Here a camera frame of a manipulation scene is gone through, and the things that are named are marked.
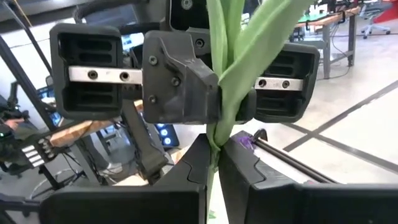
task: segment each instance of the workbench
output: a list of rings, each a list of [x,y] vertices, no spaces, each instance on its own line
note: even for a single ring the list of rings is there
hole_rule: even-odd
[[[142,100],[137,100],[134,102],[138,111],[142,111]],[[82,123],[72,126],[63,131],[53,134],[50,138],[50,143],[55,147],[65,146],[77,139],[89,136],[92,133],[100,131],[104,128],[113,125],[113,121],[83,121]]]
[[[134,102],[138,112],[142,111],[143,103],[142,100],[137,100]],[[104,128],[114,125],[114,122],[120,121],[121,118],[114,118],[113,120],[106,121],[83,121],[79,124],[71,126],[70,128],[59,131],[51,136],[49,142],[54,147],[63,147],[71,145],[70,150],[75,156],[76,160],[80,163],[82,169],[93,185],[101,185],[98,181],[96,171],[91,165],[91,160],[93,159],[97,166],[107,167],[109,162],[98,152],[93,144],[93,140],[90,135],[92,133],[101,131]],[[68,121],[62,118],[59,124],[63,126]]]
[[[330,78],[330,65],[340,61],[341,59],[348,59],[348,66],[354,65],[355,60],[355,44],[356,44],[356,15],[359,14],[361,8],[345,10],[346,19],[349,19],[349,31],[348,31],[348,51],[337,54],[331,53],[331,26],[343,19],[343,13],[337,12],[334,15],[328,16],[324,19],[317,21],[300,22],[295,27],[308,26],[322,26],[322,40],[303,40],[297,42],[298,44],[312,45],[317,49],[323,50],[323,58],[321,63],[323,64],[323,77],[325,79]]]

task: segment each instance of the purple object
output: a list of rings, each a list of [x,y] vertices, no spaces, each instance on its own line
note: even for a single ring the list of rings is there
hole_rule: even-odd
[[[254,147],[252,145],[252,141],[251,141],[250,137],[248,137],[248,136],[241,137],[241,138],[239,138],[239,142],[242,144],[243,147],[254,152]]]

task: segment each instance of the green cloth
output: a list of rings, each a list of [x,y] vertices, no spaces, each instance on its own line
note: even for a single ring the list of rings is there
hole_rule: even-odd
[[[241,101],[276,58],[313,0],[264,0],[244,30],[241,30],[244,0],[206,1],[213,71],[219,76],[223,96],[221,121],[208,124],[206,129],[212,148],[209,202],[220,146],[232,132]]]

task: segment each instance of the screw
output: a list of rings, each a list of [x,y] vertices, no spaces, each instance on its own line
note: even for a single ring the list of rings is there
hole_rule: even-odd
[[[185,10],[191,9],[193,6],[192,0],[181,0],[181,7]]]
[[[264,86],[266,86],[267,85],[267,81],[265,81],[265,80],[260,80],[259,81],[259,86],[260,87],[264,87]]]
[[[94,70],[91,70],[87,73],[87,76],[91,80],[96,80],[98,78],[98,73]]]
[[[177,77],[173,77],[173,78],[172,78],[172,85],[173,85],[173,86],[179,86],[180,83],[181,83],[181,81],[180,81],[179,78],[177,78]]]
[[[283,88],[287,88],[287,87],[289,87],[289,85],[290,85],[290,82],[289,82],[289,81],[284,81],[284,82],[282,83],[282,87],[283,87]]]
[[[157,57],[155,57],[153,55],[149,56],[149,63],[151,65],[157,65]]]
[[[120,73],[120,80],[122,80],[124,82],[129,80],[129,77],[130,77],[130,75],[127,72]]]
[[[156,96],[154,96],[154,95],[149,96],[149,97],[148,97],[148,100],[149,100],[151,103],[156,103],[156,101],[157,101]]]
[[[197,40],[195,41],[195,46],[196,46],[197,48],[202,48],[203,46],[205,46],[205,42],[204,42],[202,39],[197,39]]]

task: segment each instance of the floor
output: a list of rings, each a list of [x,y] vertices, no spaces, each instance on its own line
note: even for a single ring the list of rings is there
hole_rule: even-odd
[[[365,22],[358,21],[358,31]],[[392,34],[398,33],[398,21],[385,25],[391,27]],[[336,35],[346,35],[347,30],[343,24]],[[264,124],[252,120],[236,126],[233,134],[266,128],[271,145],[342,183],[398,183],[395,143],[398,106],[393,103],[398,100],[398,38],[392,34],[374,35],[367,40],[358,37],[355,66],[348,70],[345,60],[332,65],[331,77],[347,74],[317,81],[310,105],[300,121]],[[347,37],[333,39],[341,50],[346,49],[347,41]],[[322,76],[320,66],[319,79]],[[198,133],[205,132],[205,127],[176,126],[176,130],[180,147],[186,147]],[[48,167],[56,173],[68,164],[58,157]],[[59,179],[70,174],[64,173]],[[1,193],[26,197],[44,178],[36,170],[28,170],[20,179],[0,176]],[[18,224],[37,223],[35,214],[29,218],[20,213],[12,215]]]

